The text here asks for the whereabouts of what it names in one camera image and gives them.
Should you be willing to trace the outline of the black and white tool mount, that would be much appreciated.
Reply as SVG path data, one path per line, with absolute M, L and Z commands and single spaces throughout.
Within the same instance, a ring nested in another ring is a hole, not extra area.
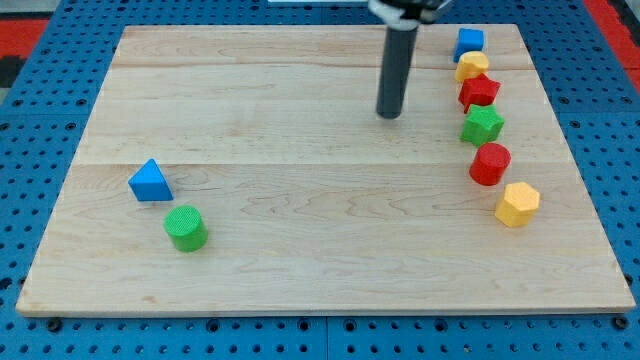
M 453 0 L 369 0 L 368 9 L 392 29 L 416 29 L 433 24 L 453 6 Z

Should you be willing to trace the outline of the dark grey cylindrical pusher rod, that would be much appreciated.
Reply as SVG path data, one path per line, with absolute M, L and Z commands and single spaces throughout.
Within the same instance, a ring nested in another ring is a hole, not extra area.
M 418 28 L 386 29 L 376 103 L 376 112 L 384 119 L 402 113 L 417 32 Z

